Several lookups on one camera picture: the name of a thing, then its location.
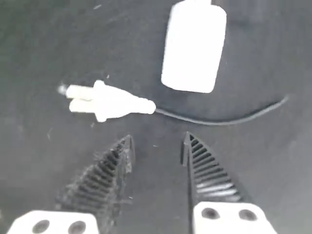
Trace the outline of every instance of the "black surface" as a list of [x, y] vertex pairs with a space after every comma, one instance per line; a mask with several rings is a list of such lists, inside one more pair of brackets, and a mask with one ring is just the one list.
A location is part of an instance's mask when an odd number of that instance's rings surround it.
[[[119, 233], [187, 233], [187, 173], [179, 150], [189, 130], [237, 175], [280, 234], [310, 233], [312, 2], [271, 1], [265, 24], [229, 25], [216, 86], [207, 95], [160, 83], [173, 3], [1, 1], [2, 223], [51, 208], [56, 191], [93, 160], [90, 155], [131, 133], [137, 161], [127, 194], [133, 204], [124, 205]], [[284, 94], [291, 100], [232, 127], [203, 127], [159, 115], [93, 124], [92, 115], [69, 113], [56, 87], [61, 82], [91, 85], [99, 78], [167, 109], [207, 118], [240, 116]]]

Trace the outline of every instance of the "white rectangular object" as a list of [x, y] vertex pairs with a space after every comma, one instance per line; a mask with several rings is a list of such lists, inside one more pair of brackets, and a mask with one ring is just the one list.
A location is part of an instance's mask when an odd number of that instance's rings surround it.
[[226, 13], [209, 0], [185, 0], [171, 9], [161, 82], [175, 90], [210, 93], [215, 86]]

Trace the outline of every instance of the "white power plug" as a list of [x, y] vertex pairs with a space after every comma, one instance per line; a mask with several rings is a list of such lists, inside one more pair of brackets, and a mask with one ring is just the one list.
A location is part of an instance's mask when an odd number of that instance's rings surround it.
[[97, 80], [93, 87], [70, 85], [65, 94], [73, 99], [69, 105], [71, 112], [94, 113], [98, 122], [130, 113], [153, 114], [156, 109], [153, 101], [105, 85], [102, 80]]

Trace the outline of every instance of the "dust speck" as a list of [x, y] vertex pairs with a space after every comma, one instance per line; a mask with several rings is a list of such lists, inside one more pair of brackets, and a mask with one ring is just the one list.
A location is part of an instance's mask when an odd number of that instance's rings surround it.
[[53, 129], [53, 128], [50, 128], [50, 130], [49, 130], [48, 133], [47, 133], [47, 138], [48, 138], [49, 140], [51, 140], [51, 131], [52, 131], [52, 129]]
[[99, 9], [101, 6], [102, 6], [102, 4], [97, 5], [97, 6], [93, 7], [93, 9], [94, 9], [94, 10]]
[[62, 95], [66, 95], [66, 91], [67, 91], [67, 85], [65, 84], [61, 84], [58, 89], [57, 89], [58, 93], [59, 94], [62, 94]]

